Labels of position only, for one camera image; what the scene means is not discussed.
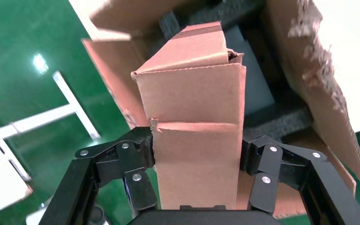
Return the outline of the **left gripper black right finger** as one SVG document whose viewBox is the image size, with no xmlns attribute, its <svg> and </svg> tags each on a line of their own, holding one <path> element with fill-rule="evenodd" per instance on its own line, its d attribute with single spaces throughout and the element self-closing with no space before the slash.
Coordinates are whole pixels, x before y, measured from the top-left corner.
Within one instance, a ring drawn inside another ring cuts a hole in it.
<svg viewBox="0 0 360 225">
<path fill-rule="evenodd" d="M 247 208 L 272 216 L 278 184 L 301 196 L 313 225 L 360 225 L 360 205 L 327 156 L 283 144 L 265 134 L 244 134 L 240 169 L 254 178 Z"/>
</svg>

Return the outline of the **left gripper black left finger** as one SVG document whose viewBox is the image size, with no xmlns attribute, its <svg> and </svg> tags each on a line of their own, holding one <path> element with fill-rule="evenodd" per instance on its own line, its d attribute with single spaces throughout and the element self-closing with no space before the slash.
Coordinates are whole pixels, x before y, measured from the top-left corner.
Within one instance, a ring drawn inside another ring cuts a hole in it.
<svg viewBox="0 0 360 225">
<path fill-rule="evenodd" d="M 157 210 L 158 200 L 146 174 L 155 164 L 150 127 L 136 127 L 119 139 L 78 150 L 44 215 L 41 225 L 86 225 L 99 189 L 121 180 L 130 208 Z"/>
</svg>

